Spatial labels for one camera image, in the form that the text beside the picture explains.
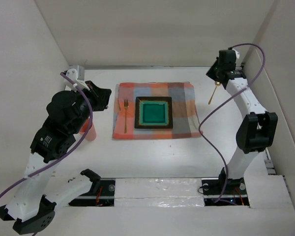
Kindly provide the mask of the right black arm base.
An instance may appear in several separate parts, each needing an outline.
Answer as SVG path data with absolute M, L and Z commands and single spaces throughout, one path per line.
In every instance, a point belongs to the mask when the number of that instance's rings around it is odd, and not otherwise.
M 198 193 L 205 206 L 250 206 L 244 178 L 226 178 L 224 168 L 218 177 L 201 179 Z

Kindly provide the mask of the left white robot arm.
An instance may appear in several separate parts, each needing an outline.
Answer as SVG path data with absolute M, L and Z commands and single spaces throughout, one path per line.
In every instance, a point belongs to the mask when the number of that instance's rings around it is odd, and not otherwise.
M 63 90 L 52 97 L 46 107 L 48 117 L 30 146 L 25 177 L 18 182 L 20 186 L 11 202 L 0 206 L 0 219 L 14 221 L 13 230 L 19 235 L 44 230 L 59 208 L 100 189 L 101 177 L 85 169 L 54 193 L 44 193 L 59 160 L 73 149 L 75 134 L 91 121 L 93 112 L 108 108 L 112 91 L 99 88 L 92 81 L 86 85 L 81 92 Z

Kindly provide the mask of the green square plate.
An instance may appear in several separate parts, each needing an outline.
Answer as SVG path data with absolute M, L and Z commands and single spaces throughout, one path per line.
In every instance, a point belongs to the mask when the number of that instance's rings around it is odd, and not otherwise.
M 139 96 L 135 101 L 135 129 L 173 129 L 173 102 L 166 96 Z

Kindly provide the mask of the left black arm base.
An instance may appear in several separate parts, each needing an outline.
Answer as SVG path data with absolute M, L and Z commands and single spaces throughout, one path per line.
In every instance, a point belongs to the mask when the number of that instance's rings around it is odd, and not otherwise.
M 88 192 L 73 199 L 69 205 L 71 207 L 113 207 L 115 205 L 115 178 L 101 178 L 90 169 L 80 172 L 92 182 Z

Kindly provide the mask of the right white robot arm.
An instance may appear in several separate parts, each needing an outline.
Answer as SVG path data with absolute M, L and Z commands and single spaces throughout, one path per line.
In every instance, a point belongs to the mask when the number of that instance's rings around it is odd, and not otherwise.
M 236 133 L 237 148 L 226 167 L 220 173 L 217 187 L 224 194 L 234 190 L 234 180 L 242 179 L 255 157 L 271 146 L 274 140 L 278 116 L 268 112 L 248 85 L 242 70 L 236 69 L 237 51 L 220 50 L 207 76 L 221 84 L 230 94 L 242 115 L 242 123 Z

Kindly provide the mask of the orange blue checkered cloth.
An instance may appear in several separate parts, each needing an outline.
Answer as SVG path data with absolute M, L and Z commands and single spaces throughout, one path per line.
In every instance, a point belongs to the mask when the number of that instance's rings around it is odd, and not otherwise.
M 127 82 L 116 86 L 115 140 L 198 138 L 199 125 L 190 82 Z

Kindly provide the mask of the gold fork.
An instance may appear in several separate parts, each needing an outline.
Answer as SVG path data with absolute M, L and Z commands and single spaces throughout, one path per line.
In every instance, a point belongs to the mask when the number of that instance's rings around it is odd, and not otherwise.
M 125 109 L 125 120 L 124 120 L 124 134 L 127 133 L 127 110 L 129 107 L 128 99 L 124 100 L 124 109 Z

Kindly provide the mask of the gold spoon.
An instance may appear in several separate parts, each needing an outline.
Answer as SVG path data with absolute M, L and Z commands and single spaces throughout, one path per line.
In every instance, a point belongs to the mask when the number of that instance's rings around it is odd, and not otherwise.
M 218 81 L 215 81 L 214 84 L 215 84 L 214 90 L 213 90 L 212 95 L 211 95 L 211 97 L 210 97 L 210 99 L 209 99 L 209 101 L 208 101 L 208 104 L 209 104 L 209 105 L 210 105 L 211 102 L 212 102 L 212 99 L 213 99 L 213 97 L 214 97 L 214 94 L 215 94 L 217 88 L 221 85 L 220 82 L 218 82 Z

